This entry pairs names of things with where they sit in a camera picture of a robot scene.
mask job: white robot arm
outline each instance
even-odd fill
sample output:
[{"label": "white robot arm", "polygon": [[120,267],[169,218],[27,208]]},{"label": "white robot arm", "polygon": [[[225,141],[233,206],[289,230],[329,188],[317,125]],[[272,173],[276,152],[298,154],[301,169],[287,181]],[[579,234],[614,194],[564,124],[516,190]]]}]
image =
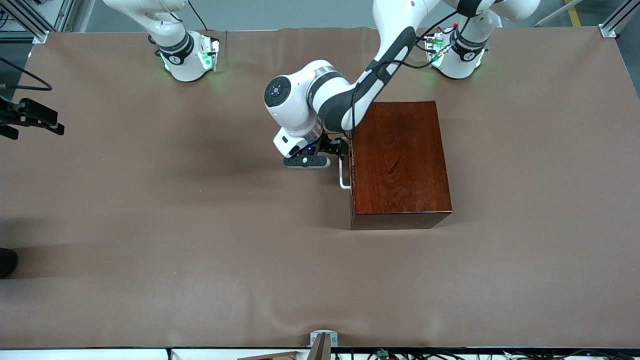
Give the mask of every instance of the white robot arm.
[{"label": "white robot arm", "polygon": [[[326,167],[328,159],[317,156],[327,152],[343,156],[346,145],[340,140],[331,142],[324,134],[329,131],[350,131],[357,126],[371,103],[391,80],[416,43],[416,29],[439,0],[374,0],[373,17],[380,34],[380,50],[356,83],[349,81],[328,61],[316,60],[290,75],[282,75],[269,82],[264,92],[267,110],[282,127],[273,139],[274,144],[285,157],[284,163],[290,167]],[[528,17],[540,0],[451,0],[447,1],[465,17],[469,24],[463,36],[456,35],[449,53],[458,55],[457,44],[475,45],[481,43],[484,49],[486,39],[495,27],[490,16],[492,6],[497,12],[519,19]],[[469,67],[462,66],[466,72]],[[475,66],[466,75],[470,75]]]},{"label": "white robot arm", "polygon": [[164,67],[179,81],[195,81],[215,70],[219,43],[196,31],[186,31],[173,12],[188,0],[103,0],[136,21],[151,35]]}]

